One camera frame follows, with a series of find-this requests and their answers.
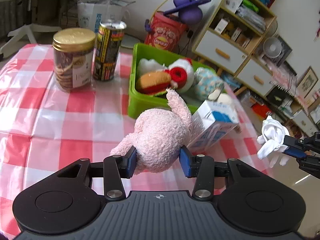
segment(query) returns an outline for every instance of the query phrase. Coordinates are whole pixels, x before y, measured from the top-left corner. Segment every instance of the blue cloth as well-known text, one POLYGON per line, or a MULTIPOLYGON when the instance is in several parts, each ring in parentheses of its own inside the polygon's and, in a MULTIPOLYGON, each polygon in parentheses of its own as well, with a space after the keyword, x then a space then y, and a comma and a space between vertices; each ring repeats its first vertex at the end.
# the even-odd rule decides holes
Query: blue cloth
POLYGON ((200 67, 195 72, 193 82, 195 94, 199 100, 206 100, 216 89, 223 90, 224 82, 210 69, 200 67))

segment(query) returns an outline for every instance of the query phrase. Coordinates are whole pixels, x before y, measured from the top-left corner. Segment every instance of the pink checkered tablecloth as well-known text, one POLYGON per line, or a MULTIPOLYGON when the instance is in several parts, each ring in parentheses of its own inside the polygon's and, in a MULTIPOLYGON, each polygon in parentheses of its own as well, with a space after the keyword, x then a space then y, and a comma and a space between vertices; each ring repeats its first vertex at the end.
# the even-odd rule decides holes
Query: pink checkered tablecloth
MULTIPOLYGON (((12 202, 26 187, 71 162, 90 158, 101 162, 122 138, 133 132, 127 116, 132 56, 121 53, 116 77, 93 82, 91 87, 66 93, 53 75, 51 45, 23 47, 0 72, 0 229, 11 239, 20 231, 12 202)), ((230 132, 212 147, 216 161, 239 158, 264 173, 268 162, 257 158, 256 132, 235 98, 241 133, 230 132)), ((179 161, 159 174, 143 172, 123 179, 130 190, 191 190, 193 179, 184 177, 179 161)), ((103 195, 102 179, 92 188, 103 195)))

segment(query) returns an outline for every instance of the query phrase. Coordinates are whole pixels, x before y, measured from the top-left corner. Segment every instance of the picture frame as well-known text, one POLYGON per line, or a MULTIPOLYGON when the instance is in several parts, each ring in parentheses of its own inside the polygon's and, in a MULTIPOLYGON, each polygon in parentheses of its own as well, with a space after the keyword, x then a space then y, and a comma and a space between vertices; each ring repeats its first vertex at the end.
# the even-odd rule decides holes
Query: picture frame
POLYGON ((292 49, 291 47, 284 41, 284 39, 281 36, 276 36, 277 39, 281 42, 282 44, 282 50, 281 53, 278 57, 272 59, 273 63, 277 65, 278 67, 281 66, 281 64, 287 59, 289 54, 291 53, 292 49))
POLYGON ((306 96, 310 93, 318 80, 319 79, 316 73, 313 71, 312 67, 309 66, 307 71, 302 75, 297 85, 297 88, 300 90, 301 95, 304 98, 306 98, 306 96))

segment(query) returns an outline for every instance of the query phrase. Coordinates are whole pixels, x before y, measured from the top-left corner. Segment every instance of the white and blue carton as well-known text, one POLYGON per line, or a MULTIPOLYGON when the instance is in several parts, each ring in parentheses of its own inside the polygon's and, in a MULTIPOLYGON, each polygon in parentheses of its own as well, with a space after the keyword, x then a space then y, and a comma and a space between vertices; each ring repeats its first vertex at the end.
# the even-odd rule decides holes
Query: white and blue carton
POLYGON ((206 151, 239 123, 236 110, 230 105, 206 100, 192 115, 192 135, 188 149, 206 151))

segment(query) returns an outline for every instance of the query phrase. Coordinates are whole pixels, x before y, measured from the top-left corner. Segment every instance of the red plush ring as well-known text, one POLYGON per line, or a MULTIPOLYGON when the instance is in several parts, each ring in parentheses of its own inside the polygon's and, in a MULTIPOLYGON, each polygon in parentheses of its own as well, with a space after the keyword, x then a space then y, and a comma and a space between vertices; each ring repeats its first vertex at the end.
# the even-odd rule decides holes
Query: red plush ring
POLYGON ((187 72, 182 67, 170 69, 171 79, 178 84, 178 88, 183 87, 187 82, 187 72))

